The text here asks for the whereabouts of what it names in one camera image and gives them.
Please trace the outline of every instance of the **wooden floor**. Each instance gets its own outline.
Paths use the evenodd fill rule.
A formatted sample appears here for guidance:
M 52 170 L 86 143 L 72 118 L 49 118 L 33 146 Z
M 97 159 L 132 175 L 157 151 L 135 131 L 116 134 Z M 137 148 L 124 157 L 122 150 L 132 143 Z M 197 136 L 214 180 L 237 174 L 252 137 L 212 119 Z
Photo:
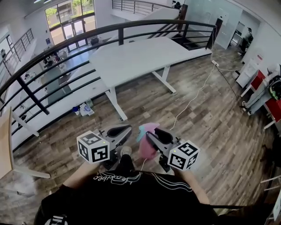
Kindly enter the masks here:
M 220 55 L 213 59 L 221 68 L 241 68 L 240 58 L 232 49 L 217 50 L 215 54 Z M 138 126 L 157 122 L 170 129 L 177 114 L 196 96 L 212 69 L 210 56 L 172 67 L 168 82 L 176 89 L 174 94 L 151 74 L 117 88 L 117 99 L 129 118 L 126 123 L 133 126 L 126 145 L 133 149 L 136 167 L 140 169 L 143 163 L 137 152 Z M 233 80 L 232 72 L 222 73 L 240 96 L 242 89 Z M 258 111 L 249 117 L 239 108 L 240 102 L 214 69 L 198 98 L 178 117 L 174 128 L 181 138 L 201 148 L 201 158 L 193 170 L 214 205 L 254 203 L 264 188 L 259 182 L 267 178 L 263 174 L 264 164 L 259 160 L 263 155 L 262 144 L 271 147 L 273 129 L 264 131 L 268 123 L 266 116 Z M 83 118 L 70 113 L 14 153 L 16 164 L 50 173 L 51 179 L 16 173 L 2 179 L 0 188 L 22 194 L 0 193 L 0 222 L 32 224 L 41 200 L 50 191 L 56 191 L 83 162 L 78 156 L 76 137 L 88 130 L 122 123 L 106 96 L 94 100 L 93 110 L 94 115 Z M 144 170 L 164 172 L 156 161 L 147 162 Z

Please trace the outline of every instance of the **entrance door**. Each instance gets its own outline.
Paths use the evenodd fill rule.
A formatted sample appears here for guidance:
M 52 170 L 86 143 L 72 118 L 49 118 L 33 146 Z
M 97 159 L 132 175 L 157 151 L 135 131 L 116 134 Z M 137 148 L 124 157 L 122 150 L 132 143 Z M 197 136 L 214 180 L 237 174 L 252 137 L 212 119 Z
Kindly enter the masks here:
M 72 26 L 72 23 L 71 24 L 68 24 L 66 26 L 63 27 L 63 30 L 65 32 L 65 37 L 66 39 L 69 39 L 69 38 L 72 38 L 74 37 L 75 33 L 74 33 L 74 29 L 73 29 L 73 26 Z M 77 43 L 74 43 L 74 44 L 71 44 L 71 45 L 68 45 L 68 51 L 72 51 L 74 49 L 77 49 Z
M 75 35 L 84 33 L 82 20 L 74 22 L 73 25 L 74 25 Z M 81 46 L 86 45 L 87 43 L 86 43 L 86 40 L 81 40 L 81 41 L 78 41 L 77 44 L 78 44 L 78 47 L 81 47 Z

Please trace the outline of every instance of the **pink cloth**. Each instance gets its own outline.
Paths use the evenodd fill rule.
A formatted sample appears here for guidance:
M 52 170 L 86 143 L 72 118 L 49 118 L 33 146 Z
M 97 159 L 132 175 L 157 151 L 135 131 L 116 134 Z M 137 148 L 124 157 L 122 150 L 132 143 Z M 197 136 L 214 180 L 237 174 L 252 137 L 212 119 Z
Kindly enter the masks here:
M 153 134 L 155 133 L 155 128 L 159 127 L 160 124 L 158 123 L 146 123 L 143 124 L 142 127 L 144 131 L 150 131 Z M 139 154 L 140 157 L 143 159 L 151 160 L 156 157 L 156 150 L 152 147 L 152 145 L 148 142 L 146 135 L 144 135 L 140 140 L 140 147 L 139 147 Z

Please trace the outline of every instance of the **black t-shirt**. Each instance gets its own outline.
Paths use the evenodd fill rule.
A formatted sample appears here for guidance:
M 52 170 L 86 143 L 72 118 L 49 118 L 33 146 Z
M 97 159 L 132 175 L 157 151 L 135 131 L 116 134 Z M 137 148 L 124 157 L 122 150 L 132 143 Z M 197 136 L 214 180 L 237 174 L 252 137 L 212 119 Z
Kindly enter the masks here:
M 69 225 L 101 222 L 157 220 L 213 224 L 215 212 L 200 204 L 191 187 L 181 178 L 143 171 L 124 176 L 108 171 L 89 179 L 80 189 L 62 186 L 46 197 L 35 225 L 53 216 L 66 217 Z

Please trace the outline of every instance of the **white cube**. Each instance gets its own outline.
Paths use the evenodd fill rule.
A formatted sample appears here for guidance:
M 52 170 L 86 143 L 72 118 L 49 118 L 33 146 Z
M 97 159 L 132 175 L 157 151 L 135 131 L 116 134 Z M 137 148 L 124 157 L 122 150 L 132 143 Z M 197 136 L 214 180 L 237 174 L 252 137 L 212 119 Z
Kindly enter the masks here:
M 168 165 L 186 171 L 196 162 L 199 152 L 200 149 L 195 144 L 187 141 L 170 151 Z
M 110 158 L 109 144 L 108 141 L 91 131 L 77 137 L 79 154 L 90 164 L 102 162 Z

